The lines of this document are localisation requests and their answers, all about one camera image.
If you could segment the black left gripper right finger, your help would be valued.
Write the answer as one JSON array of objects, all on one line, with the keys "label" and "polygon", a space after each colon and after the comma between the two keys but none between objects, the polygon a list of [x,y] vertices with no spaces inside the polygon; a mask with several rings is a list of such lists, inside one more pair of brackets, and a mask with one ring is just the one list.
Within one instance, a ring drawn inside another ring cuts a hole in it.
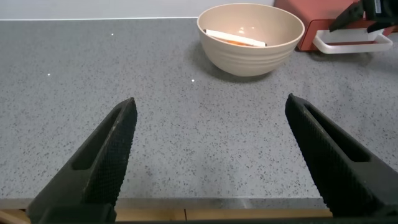
[{"label": "black left gripper right finger", "polygon": [[285,115],[334,216],[397,216],[397,171],[307,100],[290,94]]}]

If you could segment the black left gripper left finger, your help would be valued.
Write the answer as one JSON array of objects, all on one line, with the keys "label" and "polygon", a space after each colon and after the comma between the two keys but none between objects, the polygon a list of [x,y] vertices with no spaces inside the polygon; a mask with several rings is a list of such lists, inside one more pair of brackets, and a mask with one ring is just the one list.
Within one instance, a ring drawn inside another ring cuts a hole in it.
[{"label": "black left gripper left finger", "polygon": [[32,223],[114,223],[137,123],[134,98],[118,103],[31,201]]}]

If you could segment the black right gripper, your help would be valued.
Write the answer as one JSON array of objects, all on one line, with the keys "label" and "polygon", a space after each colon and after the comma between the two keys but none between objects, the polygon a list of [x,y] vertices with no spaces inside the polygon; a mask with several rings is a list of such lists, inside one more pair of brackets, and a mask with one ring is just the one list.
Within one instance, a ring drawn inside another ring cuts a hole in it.
[{"label": "black right gripper", "polygon": [[375,23],[367,28],[367,32],[375,32],[397,25],[397,0],[360,0],[347,7],[329,26],[333,32],[345,28],[364,16]]}]

